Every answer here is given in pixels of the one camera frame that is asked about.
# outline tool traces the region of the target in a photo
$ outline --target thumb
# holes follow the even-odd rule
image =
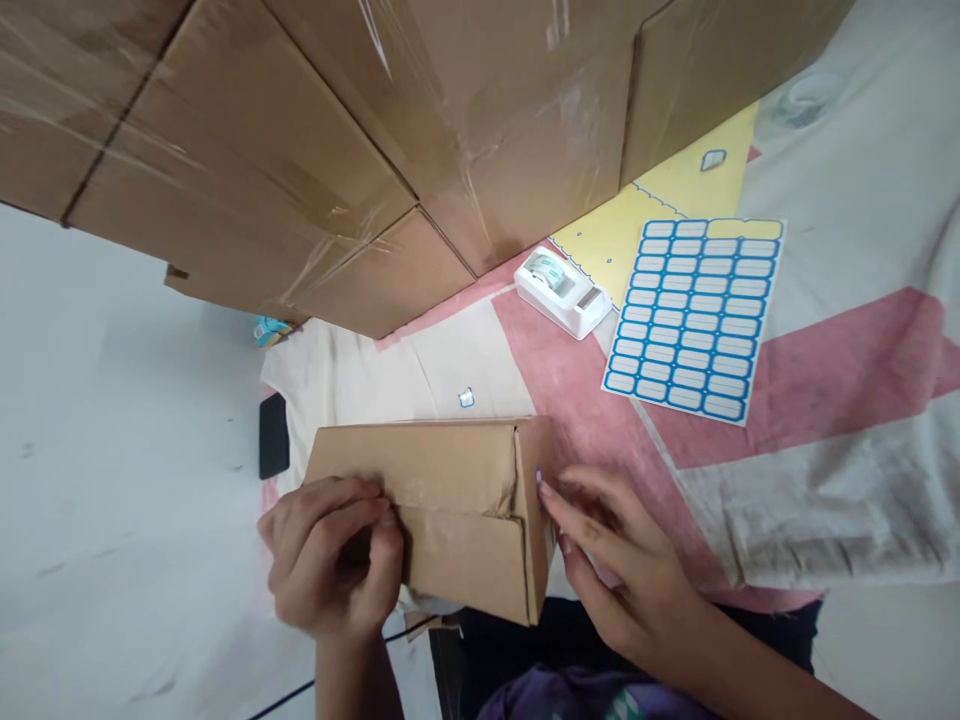
[[[380,622],[391,613],[400,596],[402,572],[403,535],[390,508],[372,526],[370,570],[358,588],[357,610],[364,619]]]
[[[604,641],[614,637],[617,628],[622,629],[627,627],[626,623],[633,623],[616,595],[600,580],[590,558],[566,533],[560,536],[560,552],[563,553],[567,580]]]

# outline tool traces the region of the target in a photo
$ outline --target finger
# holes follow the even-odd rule
[[[343,546],[363,528],[377,522],[389,508],[390,501],[386,498],[368,498],[334,510],[319,520],[307,536],[288,584],[307,592],[332,586]]]
[[[619,521],[623,534],[643,546],[661,533],[656,521],[644,507],[630,481],[618,473],[589,465],[571,465],[560,473],[560,482],[580,489],[601,501]]]
[[[636,548],[628,540],[584,515],[546,483],[541,483],[539,487],[543,506],[561,530],[618,575],[629,576],[631,555],[636,553]]]
[[[272,510],[264,513],[261,518],[257,520],[257,532],[260,534],[260,539],[263,540],[263,544],[267,546],[270,554],[274,553],[273,526],[275,520],[276,515],[274,515]]]
[[[627,629],[634,621],[617,597],[603,584],[593,563],[569,535],[560,536],[560,551],[567,580],[583,603],[600,637],[606,639]]]
[[[278,515],[275,521],[276,550],[267,578],[271,589],[293,570],[307,537],[322,517],[347,503],[378,497],[380,493],[376,483],[347,478],[306,485],[280,498],[284,505],[280,507],[278,503],[277,509],[286,514]]]
[[[373,526],[370,536],[370,570],[357,588],[357,612],[371,622],[382,622],[400,597],[403,572],[403,535],[397,516],[388,509]]]

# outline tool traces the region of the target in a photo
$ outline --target person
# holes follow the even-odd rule
[[[552,645],[561,650],[539,659],[511,645],[504,628],[540,628],[487,616],[478,636],[471,622],[482,614],[468,615],[461,717],[871,717],[798,667],[802,660],[791,662],[702,598],[625,477],[572,466],[558,487],[543,483],[539,493],[560,528],[567,578],[582,604],[562,606],[567,612],[553,625],[563,641]],[[274,558],[268,586],[277,616],[316,640],[317,718],[402,718],[382,632],[400,590],[404,540],[381,488],[358,478],[312,484],[281,498],[258,529]],[[603,582],[587,553],[619,584]],[[578,641],[584,631],[571,607],[588,618],[585,634],[598,638],[607,661],[598,663],[595,648]],[[812,634],[806,637],[809,663]],[[475,674],[512,674],[499,688],[482,679],[471,685],[477,648],[483,657]],[[588,656],[580,667],[578,657]],[[537,664],[518,669],[517,658]],[[474,707],[465,708],[465,699]]]

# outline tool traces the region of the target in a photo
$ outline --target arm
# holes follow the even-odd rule
[[[317,643],[317,720],[403,718],[383,639],[347,652]]]
[[[318,720],[403,718],[383,641],[400,594],[403,536],[379,486],[330,478],[301,488],[257,529],[274,558],[267,585],[277,617],[317,643]]]
[[[721,717],[870,718],[704,602],[698,652],[671,683]]]
[[[570,584],[613,650],[727,720],[871,717],[701,598],[626,478],[574,466],[560,481],[579,508],[546,485],[540,495],[564,533]],[[623,585],[604,585],[581,548]]]

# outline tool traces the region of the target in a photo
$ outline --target person's right hand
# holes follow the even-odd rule
[[[574,465],[559,480],[571,502],[545,483],[540,497],[560,526],[570,584],[612,650],[669,682],[696,647],[709,605],[687,581],[672,543],[627,478]],[[623,585],[608,588],[584,549]]]

